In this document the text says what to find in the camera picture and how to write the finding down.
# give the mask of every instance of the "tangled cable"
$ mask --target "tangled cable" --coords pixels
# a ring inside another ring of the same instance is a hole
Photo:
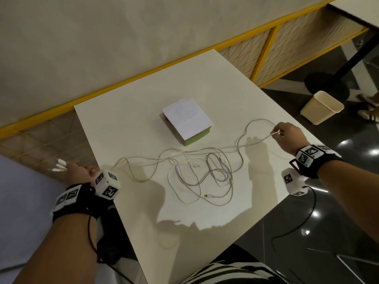
[[[251,145],[256,145],[256,144],[261,143],[262,141],[264,141],[266,138],[269,138],[270,136],[279,133],[279,131],[271,133],[271,134],[269,134],[268,136],[266,136],[265,138],[261,139],[260,141],[258,141],[256,143],[251,143],[251,144],[247,144],[247,145],[239,145],[240,140],[246,135],[249,125],[251,123],[255,122],[255,121],[258,121],[258,120],[267,121],[267,122],[269,122],[269,123],[271,123],[272,125],[275,126],[275,124],[273,122],[271,122],[271,121],[269,121],[267,119],[255,119],[255,120],[250,121],[247,124],[247,126],[245,127],[245,130],[244,130],[244,133],[235,140],[234,146],[221,147],[221,148],[207,147],[207,148],[202,148],[202,149],[192,150],[192,151],[182,151],[182,150],[179,150],[179,149],[176,149],[176,148],[167,148],[167,149],[165,149],[164,151],[162,151],[159,154],[158,158],[150,158],[150,157],[145,157],[145,156],[122,157],[122,158],[120,158],[115,163],[115,165],[112,168],[117,167],[122,162],[126,162],[128,168],[129,168],[129,171],[130,171],[131,178],[134,181],[136,181],[136,182],[146,182],[146,181],[149,181],[154,176],[155,172],[157,171],[159,163],[164,162],[164,161],[168,161],[172,166],[171,166],[171,168],[169,169],[169,171],[167,173],[167,180],[168,180],[168,183],[169,183],[170,187],[174,191],[176,197],[182,203],[184,203],[184,204],[194,203],[195,201],[197,201],[197,200],[199,200],[201,198],[204,201],[206,201],[206,202],[208,202],[208,203],[210,203],[212,205],[215,205],[215,206],[224,206],[224,205],[228,204],[232,200],[232,197],[233,197],[233,173],[239,171],[243,167],[243,165],[244,165],[244,159],[243,159],[243,156],[242,156],[242,154],[241,154],[241,152],[240,152],[239,149],[241,147],[248,147],[248,146],[251,146]],[[230,148],[234,148],[234,150],[233,151],[226,151],[226,152],[222,151],[222,149],[230,149]],[[169,157],[161,158],[162,154],[164,152],[166,152],[166,151],[172,151],[172,153],[170,154]],[[239,156],[241,158],[241,164],[235,170],[232,169],[232,167],[230,165],[230,162],[229,162],[229,159],[228,159],[228,157],[225,154],[225,153],[234,153],[234,152],[238,152],[238,154],[239,154]],[[206,157],[205,158],[198,157],[200,155],[206,155]],[[175,158],[175,157],[178,157],[178,156],[184,156],[186,158],[186,161],[179,163],[177,161],[177,159]],[[133,174],[131,168],[130,168],[130,166],[132,166],[132,165],[135,164],[135,163],[130,163],[129,162],[129,160],[132,159],[132,158],[142,158],[142,159],[148,159],[148,160],[154,161],[153,163],[146,163],[146,164],[142,164],[142,165],[138,164],[140,166],[154,165],[155,168],[154,168],[153,173],[148,178],[146,178],[146,179],[138,179],[138,178],[136,178],[135,175]],[[206,165],[208,167],[208,171],[200,179],[199,179],[199,177],[197,176],[197,174],[194,171],[194,168],[197,168],[197,167],[200,167],[200,166],[192,164],[192,161],[195,160],[195,159],[200,159],[202,161],[205,161]],[[196,183],[188,183],[184,179],[184,176],[183,176],[182,171],[180,169],[180,167],[182,165],[189,166],[189,168],[192,171],[193,175],[197,179]],[[173,168],[175,169],[175,173],[176,173],[176,176],[178,177],[178,180],[189,191],[191,191],[194,195],[197,196],[196,200],[191,201],[191,202],[185,202],[185,201],[183,201],[180,198],[180,196],[178,195],[177,191],[174,189],[174,187],[172,186],[172,184],[170,182],[170,177],[169,176],[170,176],[170,172],[171,172],[171,170]],[[212,178],[215,180],[216,184],[219,187],[227,187],[228,186],[228,190],[226,191],[226,193],[222,193],[222,195],[205,194],[204,196],[202,196],[201,184],[206,179],[206,177],[209,176],[209,175],[212,176]],[[194,191],[192,189],[192,187],[196,187],[196,186],[199,187],[199,192],[196,192],[196,191]],[[227,202],[225,202],[223,204],[213,203],[212,201],[208,200],[209,198],[223,198],[223,197],[227,196],[229,194],[229,192],[230,192],[230,198],[228,199]]]

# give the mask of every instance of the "black stand base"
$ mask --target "black stand base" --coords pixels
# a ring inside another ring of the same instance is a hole
[[[332,77],[332,74],[328,73],[310,73],[306,76],[304,83],[309,92],[314,95],[319,90],[322,90],[322,86]],[[348,86],[341,80],[338,80],[332,88],[327,90],[327,93],[339,100],[341,103],[345,102],[350,95]]]

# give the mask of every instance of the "beige wall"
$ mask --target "beige wall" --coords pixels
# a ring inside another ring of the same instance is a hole
[[[323,0],[1,0],[0,126]]]

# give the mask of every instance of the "shoe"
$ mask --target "shoe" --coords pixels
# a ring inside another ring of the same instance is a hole
[[[359,95],[357,95],[357,98],[360,99],[361,101],[364,101],[365,103],[371,105],[372,107],[379,107],[378,103],[376,103],[375,101],[372,100],[372,98],[370,98],[369,96],[367,96],[363,93],[360,93]]]
[[[365,120],[371,120],[376,123],[379,123],[379,117],[369,114],[368,110],[358,110],[358,114]]]

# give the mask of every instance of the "beige trash can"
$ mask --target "beige trash can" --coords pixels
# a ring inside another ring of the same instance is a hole
[[[313,124],[320,124],[332,115],[344,109],[344,105],[328,93],[320,90],[301,110],[300,114]]]

